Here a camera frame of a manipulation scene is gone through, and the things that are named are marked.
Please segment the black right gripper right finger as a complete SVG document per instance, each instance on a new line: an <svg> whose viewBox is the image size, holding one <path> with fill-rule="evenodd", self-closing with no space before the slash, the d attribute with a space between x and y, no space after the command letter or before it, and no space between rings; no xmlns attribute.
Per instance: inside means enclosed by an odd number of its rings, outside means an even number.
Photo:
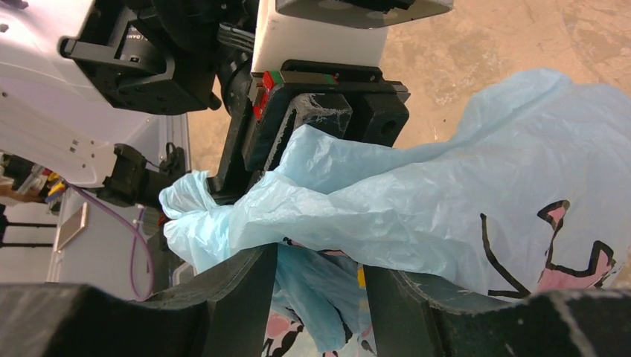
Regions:
<svg viewBox="0 0 631 357"><path fill-rule="evenodd" d="M365 267L380 356L628 356L630 291L553 290L517 302L442 277Z"/></svg>

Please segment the light blue printed plastic bag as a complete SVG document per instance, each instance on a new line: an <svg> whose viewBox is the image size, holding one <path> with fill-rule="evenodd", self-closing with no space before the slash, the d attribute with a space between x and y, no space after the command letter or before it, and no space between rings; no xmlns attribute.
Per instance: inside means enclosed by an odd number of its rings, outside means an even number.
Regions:
<svg viewBox="0 0 631 357"><path fill-rule="evenodd" d="M204 272L278 246L266 356L374 352L359 266L513 301L606 288L630 249L630 98L551 69L473 95L446 142L394 149L297 129L232 205L193 171L159 195L171 251Z"/></svg>

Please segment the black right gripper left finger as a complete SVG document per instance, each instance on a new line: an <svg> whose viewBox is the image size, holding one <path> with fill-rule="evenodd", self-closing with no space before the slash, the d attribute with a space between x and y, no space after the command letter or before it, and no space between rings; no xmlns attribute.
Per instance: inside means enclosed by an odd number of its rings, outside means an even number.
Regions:
<svg viewBox="0 0 631 357"><path fill-rule="evenodd" d="M1 354L259 356L277 251L241 251L144 302L83 284L4 284Z"/></svg>

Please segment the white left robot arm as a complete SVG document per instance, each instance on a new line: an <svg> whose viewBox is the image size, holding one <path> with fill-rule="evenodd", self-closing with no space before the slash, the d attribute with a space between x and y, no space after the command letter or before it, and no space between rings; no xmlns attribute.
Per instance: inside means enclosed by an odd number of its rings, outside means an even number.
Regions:
<svg viewBox="0 0 631 357"><path fill-rule="evenodd" d="M388 27L436 1L3 1L1 148L120 206L156 208L188 168L188 113L230 115L220 204L277 167L295 127L390 147L408 89L379 69Z"/></svg>

